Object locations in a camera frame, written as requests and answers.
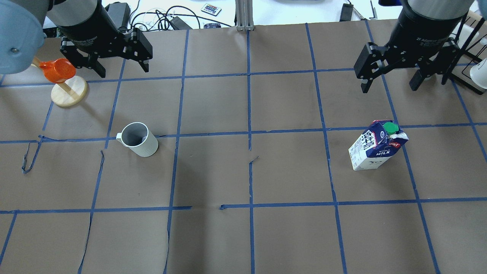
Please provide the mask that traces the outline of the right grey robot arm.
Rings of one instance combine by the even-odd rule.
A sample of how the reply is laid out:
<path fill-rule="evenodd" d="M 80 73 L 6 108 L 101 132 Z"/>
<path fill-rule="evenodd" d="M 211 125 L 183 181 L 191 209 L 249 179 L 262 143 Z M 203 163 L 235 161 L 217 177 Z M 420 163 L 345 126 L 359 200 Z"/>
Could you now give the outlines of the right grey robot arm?
<path fill-rule="evenodd" d="M 402 10 L 384 46 L 368 42 L 354 64 L 361 90 L 367 93 L 374 79 L 394 69 L 419 69 L 409 82 L 416 91 L 435 74 L 446 84 L 460 57 L 458 39 L 451 36 L 465 18 L 471 0 L 402 0 Z"/>

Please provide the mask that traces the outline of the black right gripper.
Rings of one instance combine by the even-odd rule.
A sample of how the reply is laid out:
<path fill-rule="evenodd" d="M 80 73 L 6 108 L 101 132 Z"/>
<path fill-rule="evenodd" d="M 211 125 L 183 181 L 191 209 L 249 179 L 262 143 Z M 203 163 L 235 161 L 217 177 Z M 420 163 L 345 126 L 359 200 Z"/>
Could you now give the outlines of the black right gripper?
<path fill-rule="evenodd" d="M 369 92 L 374 79 L 394 68 L 414 67 L 417 63 L 419 69 L 409 82 L 413 91 L 434 74 L 442 75 L 441 84 L 445 85 L 461 52 L 454 38 L 449 38 L 454 28 L 455 19 L 431 19 L 402 11 L 388 43 L 378 46 L 367 42 L 353 66 L 362 92 Z"/>

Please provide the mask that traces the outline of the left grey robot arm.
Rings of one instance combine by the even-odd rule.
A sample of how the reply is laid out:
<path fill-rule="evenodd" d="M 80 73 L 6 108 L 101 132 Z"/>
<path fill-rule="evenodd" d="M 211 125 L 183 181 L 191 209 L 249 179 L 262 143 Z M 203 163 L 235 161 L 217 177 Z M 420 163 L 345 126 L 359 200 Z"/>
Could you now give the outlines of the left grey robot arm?
<path fill-rule="evenodd" d="M 137 61 L 144 72 L 153 47 L 134 27 L 123 33 L 100 0 L 2 0 L 0 2 L 0 71 L 26 70 L 42 47 L 44 19 L 52 21 L 65 36 L 60 48 L 75 68 L 106 76 L 101 58 L 121 57 Z"/>

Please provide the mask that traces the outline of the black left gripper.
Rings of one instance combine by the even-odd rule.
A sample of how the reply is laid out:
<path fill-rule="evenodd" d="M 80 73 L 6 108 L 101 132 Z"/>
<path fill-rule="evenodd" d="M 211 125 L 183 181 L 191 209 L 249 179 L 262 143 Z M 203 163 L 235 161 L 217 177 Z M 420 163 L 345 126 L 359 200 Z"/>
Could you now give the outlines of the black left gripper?
<path fill-rule="evenodd" d="M 149 71 L 153 46 L 144 32 L 128 27 L 117 29 L 105 8 L 95 8 L 94 13 L 78 25 L 60 26 L 59 29 L 64 34 L 60 52 L 75 68 L 92 69 L 105 78 L 106 69 L 98 59 L 122 57 L 138 62 L 145 73 Z"/>

